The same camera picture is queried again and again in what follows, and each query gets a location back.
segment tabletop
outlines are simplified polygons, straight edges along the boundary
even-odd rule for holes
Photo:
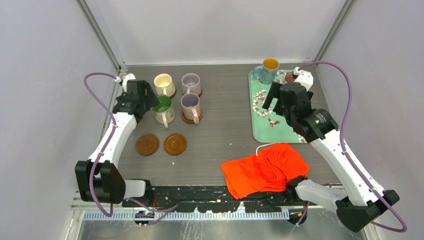
[[[281,63],[280,69],[292,70],[304,63]],[[131,66],[138,80],[146,80],[152,86],[154,78],[169,74],[177,89],[172,98],[176,117],[166,129],[158,123],[152,111],[147,112],[129,136],[119,159],[119,172],[124,179],[147,179],[152,185],[225,185],[220,164],[242,159],[255,153],[264,143],[254,139],[249,97],[248,74],[256,64],[223,65],[166,65]],[[305,69],[314,76],[310,91],[314,92],[312,107],[328,110],[316,67]],[[181,78],[187,73],[200,76],[203,93],[200,105],[203,118],[200,123],[188,124],[181,118],[183,96]],[[170,134],[179,133],[187,139],[187,148],[180,155],[172,156],[164,150],[164,140]],[[135,145],[139,137],[154,134],[159,139],[159,149],[150,156],[137,153]],[[291,146],[309,165],[308,177],[316,183],[336,184],[340,181],[323,157],[310,145],[295,143]]]

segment wooden coaster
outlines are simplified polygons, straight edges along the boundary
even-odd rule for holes
[[[169,98],[172,99],[175,96],[175,94],[177,94],[177,90],[176,89],[175,89],[175,92]]]
[[[180,155],[187,148],[187,140],[183,135],[174,133],[165,139],[163,148],[169,155]]]
[[[296,80],[293,78],[293,72],[287,73],[284,79],[287,83],[293,83]]]
[[[184,112],[181,113],[181,117],[182,117],[182,120],[184,122],[188,123],[188,124],[194,124],[195,123],[194,120],[190,120],[186,116],[184,116]],[[200,112],[199,122],[200,122],[200,120],[202,120],[202,118],[203,118],[203,110],[201,110],[201,112]]]
[[[135,144],[135,149],[139,154],[143,156],[149,156],[156,153],[158,148],[159,140],[153,134],[146,134],[141,136]]]

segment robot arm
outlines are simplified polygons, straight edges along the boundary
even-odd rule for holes
[[[358,232],[383,214],[387,207],[367,187],[346,159],[339,142],[339,126],[326,110],[312,108],[313,93],[307,91],[306,87],[299,81],[286,84],[273,82],[262,107],[268,109],[272,100],[277,98],[273,111],[277,115],[284,116],[287,124],[324,157],[345,190],[331,189],[299,176],[287,183],[286,191],[296,201],[310,201],[336,213],[348,229]],[[385,190],[378,184],[349,146],[345,144],[345,147],[353,162],[371,181],[374,189],[391,206],[398,202],[398,194],[394,190]]]
[[[145,195],[149,183],[141,179],[124,180],[117,167],[122,150],[131,132],[136,128],[143,115],[150,108],[159,104],[158,98],[149,83],[143,80],[135,80],[133,74],[125,76],[123,81],[117,78],[116,82],[123,86],[123,93],[116,98],[117,103],[112,111],[116,128],[97,163],[93,181],[94,192],[99,201],[112,204],[119,204],[126,198]],[[111,121],[103,139],[88,160],[78,161],[75,166],[76,181],[83,201],[93,201],[89,189],[90,169],[110,136],[114,125]]]

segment orange cloth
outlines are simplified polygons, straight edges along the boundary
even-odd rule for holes
[[[281,192],[286,183],[306,176],[309,166],[287,143],[276,143],[240,160],[221,164],[228,191],[235,199],[256,192]]]

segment mug with green inside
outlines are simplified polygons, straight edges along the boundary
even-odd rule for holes
[[[175,109],[171,98],[167,95],[158,95],[157,99],[159,100],[159,105],[151,109],[153,111],[154,118],[160,124],[163,124],[165,128],[168,128],[168,124],[175,118]]]

